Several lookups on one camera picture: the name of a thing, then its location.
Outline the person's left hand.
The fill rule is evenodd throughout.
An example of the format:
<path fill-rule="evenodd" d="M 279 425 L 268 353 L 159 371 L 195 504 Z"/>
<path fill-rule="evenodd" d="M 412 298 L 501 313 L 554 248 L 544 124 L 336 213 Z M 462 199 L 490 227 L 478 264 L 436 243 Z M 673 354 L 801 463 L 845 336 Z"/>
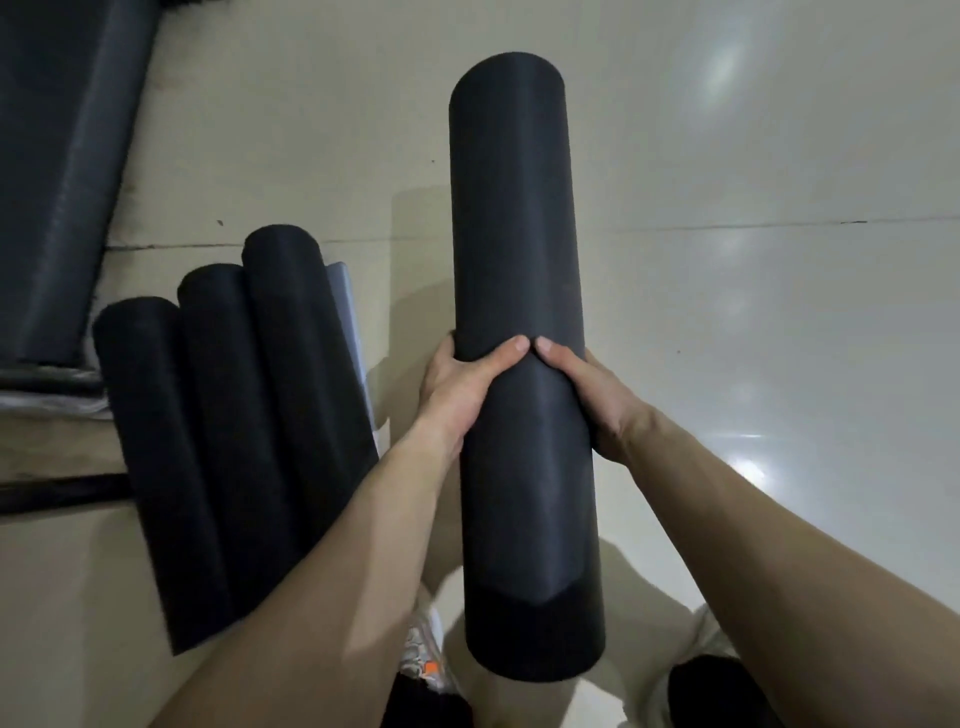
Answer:
<path fill-rule="evenodd" d="M 453 331 L 438 344 L 419 388 L 415 423 L 437 435 L 452 460 L 462 450 L 466 434 L 477 421 L 491 384 L 468 384 L 457 374 Z"/>

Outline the light grey flat sheet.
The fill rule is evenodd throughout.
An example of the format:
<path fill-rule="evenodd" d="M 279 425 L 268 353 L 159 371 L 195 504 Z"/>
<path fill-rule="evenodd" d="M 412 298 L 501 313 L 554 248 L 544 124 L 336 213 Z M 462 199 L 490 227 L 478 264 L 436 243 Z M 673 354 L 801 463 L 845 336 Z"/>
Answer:
<path fill-rule="evenodd" d="M 325 272 L 329 281 L 334 299 L 335 309 L 341 323 L 346 346 L 354 374 L 360 384 L 366 416 L 369 420 L 370 431 L 373 437 L 376 452 L 379 458 L 389 449 L 389 428 L 386 430 L 387 439 L 384 439 L 383 429 L 377 426 L 374 404 L 371 399 L 368 383 L 368 370 L 364 362 L 364 351 L 361 330 L 356 312 L 354 287 L 349 268 L 344 262 L 325 264 Z"/>

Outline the person's left forearm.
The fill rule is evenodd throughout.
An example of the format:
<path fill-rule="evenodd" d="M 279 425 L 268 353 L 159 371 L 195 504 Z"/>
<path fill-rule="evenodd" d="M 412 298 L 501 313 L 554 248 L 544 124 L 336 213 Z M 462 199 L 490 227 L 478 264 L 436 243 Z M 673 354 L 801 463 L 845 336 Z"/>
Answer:
<path fill-rule="evenodd" d="M 150 728 L 378 728 L 440 492 L 469 427 L 422 412 L 321 541 Z"/>

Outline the black bar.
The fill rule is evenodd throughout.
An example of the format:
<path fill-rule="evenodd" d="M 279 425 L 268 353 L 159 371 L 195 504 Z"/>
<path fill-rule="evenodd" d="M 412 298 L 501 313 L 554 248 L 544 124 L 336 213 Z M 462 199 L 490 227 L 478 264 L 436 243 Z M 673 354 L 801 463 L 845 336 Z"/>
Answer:
<path fill-rule="evenodd" d="M 0 517 L 128 501 L 125 472 L 0 482 Z"/>

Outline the person's left white orange shoe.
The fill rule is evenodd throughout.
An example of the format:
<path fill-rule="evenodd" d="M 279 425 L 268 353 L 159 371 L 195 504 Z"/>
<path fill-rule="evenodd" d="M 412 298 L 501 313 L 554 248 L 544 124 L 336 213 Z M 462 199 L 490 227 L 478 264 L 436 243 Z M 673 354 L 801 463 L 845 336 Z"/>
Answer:
<path fill-rule="evenodd" d="M 422 683 L 435 694 L 462 698 L 443 650 L 445 636 L 433 595 L 420 584 L 398 673 Z"/>

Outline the person's right forearm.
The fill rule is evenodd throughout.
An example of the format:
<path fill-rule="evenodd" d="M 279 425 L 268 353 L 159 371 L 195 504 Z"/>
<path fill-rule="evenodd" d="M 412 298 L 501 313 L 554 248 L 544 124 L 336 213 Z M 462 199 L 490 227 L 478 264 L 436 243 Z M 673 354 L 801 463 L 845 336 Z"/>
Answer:
<path fill-rule="evenodd" d="M 630 473 L 785 728 L 960 728 L 960 614 L 778 504 L 659 410 Z"/>

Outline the person's left black trouser leg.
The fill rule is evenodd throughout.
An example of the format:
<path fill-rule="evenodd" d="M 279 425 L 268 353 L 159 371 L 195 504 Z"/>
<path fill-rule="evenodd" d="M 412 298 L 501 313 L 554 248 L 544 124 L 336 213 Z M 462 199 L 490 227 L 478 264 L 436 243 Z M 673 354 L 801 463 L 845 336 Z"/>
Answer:
<path fill-rule="evenodd" d="M 396 674 L 380 728 L 474 728 L 470 704 L 421 678 Z"/>

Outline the large black mat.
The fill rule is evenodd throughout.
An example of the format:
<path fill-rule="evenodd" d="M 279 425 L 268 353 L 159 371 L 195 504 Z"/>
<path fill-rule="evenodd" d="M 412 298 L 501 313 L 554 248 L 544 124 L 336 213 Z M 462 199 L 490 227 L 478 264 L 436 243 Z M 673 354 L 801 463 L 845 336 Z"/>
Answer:
<path fill-rule="evenodd" d="M 544 336 L 585 352 L 565 83 L 510 52 L 460 79 L 449 151 L 455 355 Z M 464 631 L 500 677 L 568 681 L 606 647 L 591 426 L 534 346 L 490 385 L 460 455 Z"/>

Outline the unrolled dark grey mat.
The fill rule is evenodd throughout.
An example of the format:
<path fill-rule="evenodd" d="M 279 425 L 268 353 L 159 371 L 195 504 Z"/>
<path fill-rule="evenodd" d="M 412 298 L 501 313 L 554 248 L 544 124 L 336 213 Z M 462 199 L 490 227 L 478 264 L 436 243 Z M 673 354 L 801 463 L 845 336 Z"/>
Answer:
<path fill-rule="evenodd" d="M 160 0 L 0 0 L 0 365 L 80 358 Z"/>

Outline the white flat sheet stack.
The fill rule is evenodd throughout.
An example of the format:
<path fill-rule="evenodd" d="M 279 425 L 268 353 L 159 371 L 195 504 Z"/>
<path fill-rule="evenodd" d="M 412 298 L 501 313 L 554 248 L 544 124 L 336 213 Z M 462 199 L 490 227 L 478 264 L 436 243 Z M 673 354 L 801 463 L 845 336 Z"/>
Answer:
<path fill-rule="evenodd" d="M 0 414 L 24 417 L 112 421 L 104 394 L 42 394 L 0 391 Z"/>

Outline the person's right hand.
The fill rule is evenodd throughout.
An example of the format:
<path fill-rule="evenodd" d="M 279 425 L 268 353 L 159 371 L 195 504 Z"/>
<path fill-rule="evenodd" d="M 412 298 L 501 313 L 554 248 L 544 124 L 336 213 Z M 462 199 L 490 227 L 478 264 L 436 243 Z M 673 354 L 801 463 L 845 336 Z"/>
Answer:
<path fill-rule="evenodd" d="M 606 460 L 632 470 L 642 441 L 654 430 L 658 410 L 642 400 L 618 376 L 593 356 L 593 382 L 573 384 L 591 423 L 594 450 Z"/>

